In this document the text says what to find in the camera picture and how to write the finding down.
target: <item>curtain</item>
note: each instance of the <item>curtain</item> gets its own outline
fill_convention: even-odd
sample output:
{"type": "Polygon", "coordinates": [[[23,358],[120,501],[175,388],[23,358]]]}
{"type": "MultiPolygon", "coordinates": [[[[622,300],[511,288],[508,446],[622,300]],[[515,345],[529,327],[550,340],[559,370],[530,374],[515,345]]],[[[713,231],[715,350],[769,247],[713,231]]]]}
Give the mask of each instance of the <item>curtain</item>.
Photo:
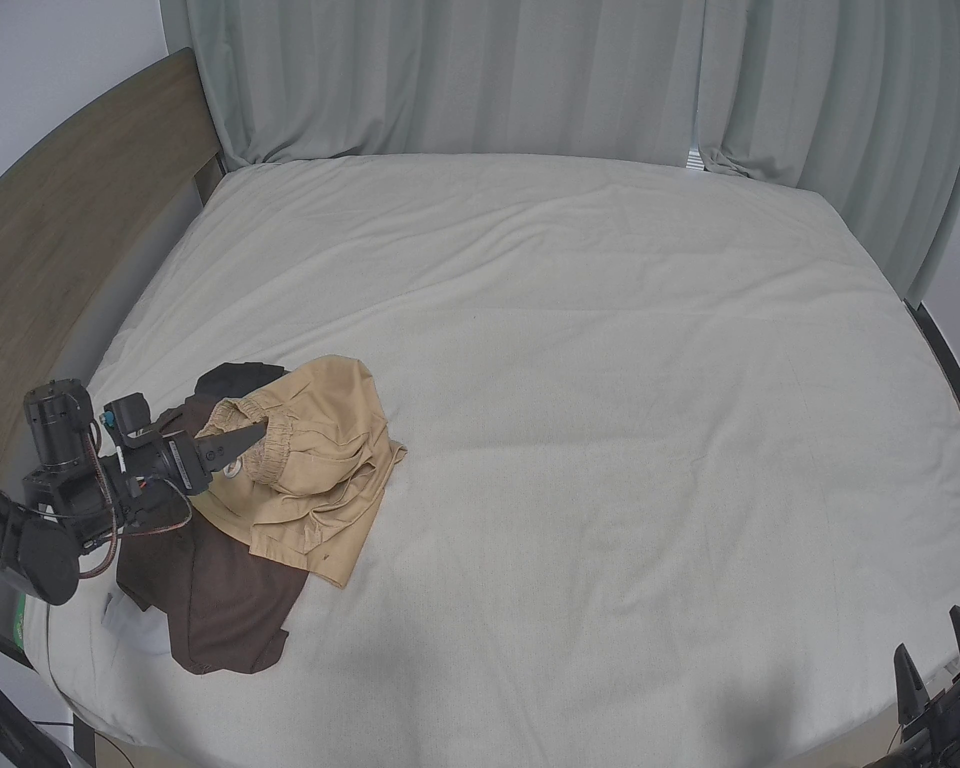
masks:
{"type": "Polygon", "coordinates": [[[960,3],[707,0],[697,139],[819,192],[919,302],[960,204],[960,3]]]}
{"type": "Polygon", "coordinates": [[[229,169],[511,152],[684,165],[705,0],[187,0],[229,169]]]}

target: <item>black garment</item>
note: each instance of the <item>black garment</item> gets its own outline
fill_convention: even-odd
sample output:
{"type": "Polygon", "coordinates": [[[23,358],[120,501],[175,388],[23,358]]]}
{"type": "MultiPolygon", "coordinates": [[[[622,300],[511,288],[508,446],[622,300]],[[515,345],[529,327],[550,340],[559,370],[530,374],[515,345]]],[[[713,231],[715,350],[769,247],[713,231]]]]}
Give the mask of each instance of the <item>black garment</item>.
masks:
{"type": "MultiPolygon", "coordinates": [[[[284,372],[279,371],[274,378],[284,372]]],[[[240,386],[228,375],[223,381],[233,392],[240,386]]],[[[188,397],[160,414],[155,428],[161,434],[185,430],[195,435],[219,400],[188,397]]],[[[185,516],[180,498],[165,507],[152,516],[152,526],[185,516]]],[[[246,544],[195,511],[176,531],[123,539],[116,578],[140,610],[153,605],[167,614],[171,655],[187,671],[202,675],[216,669],[251,674],[276,664],[287,639],[280,627],[306,576],[299,568],[251,555],[246,544]]]]}
{"type": "Polygon", "coordinates": [[[211,395],[218,400],[224,397],[246,397],[285,373],[287,371],[281,366],[266,363],[223,363],[197,379],[197,387],[193,393],[211,395]]]}

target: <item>wall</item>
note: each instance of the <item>wall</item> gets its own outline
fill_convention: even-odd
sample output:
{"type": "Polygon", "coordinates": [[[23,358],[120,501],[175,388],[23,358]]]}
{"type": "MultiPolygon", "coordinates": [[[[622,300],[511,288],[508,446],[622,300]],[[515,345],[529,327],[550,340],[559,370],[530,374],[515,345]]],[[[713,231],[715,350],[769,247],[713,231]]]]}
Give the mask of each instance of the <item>wall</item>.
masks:
{"type": "MultiPolygon", "coordinates": [[[[157,0],[0,0],[0,174],[71,114],[166,55],[157,0]]],[[[32,719],[72,719],[35,672],[6,656],[0,689],[32,719]]],[[[47,730],[72,741],[69,728],[47,730]]]]}
{"type": "Polygon", "coordinates": [[[924,295],[924,306],[960,361],[960,217],[924,295]]]}

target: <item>clothing pile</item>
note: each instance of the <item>clothing pile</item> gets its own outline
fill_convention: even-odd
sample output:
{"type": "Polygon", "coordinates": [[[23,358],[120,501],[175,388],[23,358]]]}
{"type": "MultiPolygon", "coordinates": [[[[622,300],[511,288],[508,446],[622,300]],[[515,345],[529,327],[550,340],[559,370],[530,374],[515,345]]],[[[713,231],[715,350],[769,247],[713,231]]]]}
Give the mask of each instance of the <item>clothing pile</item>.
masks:
{"type": "MultiPolygon", "coordinates": [[[[170,653],[195,674],[279,660],[308,572],[347,585],[406,453],[387,434],[370,372],[336,355],[289,373],[226,363],[153,427],[203,437],[260,421],[266,436],[190,498],[199,514],[121,543],[117,585],[140,610],[166,613],[170,653]]],[[[179,498],[154,513],[156,527],[183,517],[179,498]]]]}

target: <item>bed frame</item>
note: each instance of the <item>bed frame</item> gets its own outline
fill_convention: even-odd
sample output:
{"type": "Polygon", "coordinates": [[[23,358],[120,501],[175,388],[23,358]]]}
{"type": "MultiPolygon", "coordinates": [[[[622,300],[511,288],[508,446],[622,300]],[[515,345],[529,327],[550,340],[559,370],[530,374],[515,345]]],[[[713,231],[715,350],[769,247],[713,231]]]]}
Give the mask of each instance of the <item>bed frame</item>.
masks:
{"type": "Polygon", "coordinates": [[[206,203],[223,177],[220,149],[186,48],[81,109],[0,177],[0,469],[26,434],[24,394],[53,377],[68,344],[85,345],[96,366],[103,341],[71,333],[105,302],[123,304],[122,322],[137,296],[105,296],[111,275],[185,185],[195,197],[195,180],[206,203]]]}

